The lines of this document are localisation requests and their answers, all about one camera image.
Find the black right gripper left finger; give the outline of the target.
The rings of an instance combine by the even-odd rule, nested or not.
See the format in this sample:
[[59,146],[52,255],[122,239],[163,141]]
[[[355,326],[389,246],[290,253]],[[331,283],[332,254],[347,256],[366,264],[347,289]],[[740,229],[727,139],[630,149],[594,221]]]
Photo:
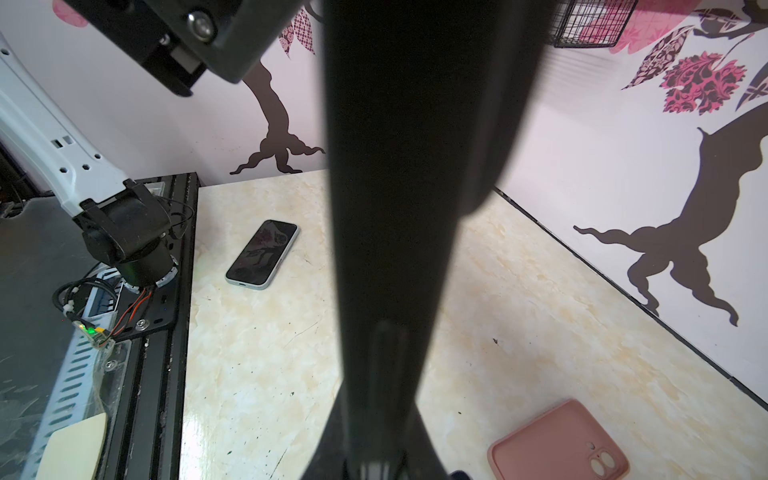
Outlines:
[[340,389],[302,479],[360,478],[360,409]]

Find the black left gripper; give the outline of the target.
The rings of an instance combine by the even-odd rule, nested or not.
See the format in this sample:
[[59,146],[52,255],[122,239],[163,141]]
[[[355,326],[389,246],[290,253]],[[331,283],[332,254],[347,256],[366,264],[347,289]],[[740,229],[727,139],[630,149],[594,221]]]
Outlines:
[[91,1],[69,7],[177,96],[209,71],[237,83],[300,1]]

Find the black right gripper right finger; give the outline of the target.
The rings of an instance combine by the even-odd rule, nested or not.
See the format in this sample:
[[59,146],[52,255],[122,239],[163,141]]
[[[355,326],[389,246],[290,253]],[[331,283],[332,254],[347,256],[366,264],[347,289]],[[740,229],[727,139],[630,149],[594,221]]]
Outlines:
[[450,478],[430,440],[417,407],[412,408],[407,421],[403,452],[402,479],[446,480]]

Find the pink phone case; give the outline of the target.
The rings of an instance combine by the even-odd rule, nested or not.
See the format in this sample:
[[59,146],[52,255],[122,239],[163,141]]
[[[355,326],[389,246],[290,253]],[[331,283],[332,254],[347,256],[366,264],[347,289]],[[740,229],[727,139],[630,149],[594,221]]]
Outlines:
[[615,480],[630,472],[624,452],[576,399],[494,442],[487,458],[498,479]]

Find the black phone case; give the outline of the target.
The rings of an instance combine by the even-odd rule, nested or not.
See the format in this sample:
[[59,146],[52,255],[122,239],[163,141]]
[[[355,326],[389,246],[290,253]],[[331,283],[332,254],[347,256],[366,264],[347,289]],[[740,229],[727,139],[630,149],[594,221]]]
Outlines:
[[554,10],[324,4],[340,389],[360,409],[359,479],[402,479],[457,227],[509,158]]

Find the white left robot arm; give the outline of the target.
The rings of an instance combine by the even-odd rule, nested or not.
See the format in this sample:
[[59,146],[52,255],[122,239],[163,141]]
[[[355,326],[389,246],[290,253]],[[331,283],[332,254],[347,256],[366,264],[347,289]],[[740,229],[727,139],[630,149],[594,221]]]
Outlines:
[[[172,93],[205,71],[235,83],[299,10],[298,1],[71,1],[69,7]],[[82,231],[88,252],[135,289],[179,268],[166,208],[81,135],[8,42],[1,43],[1,142],[27,160]]]

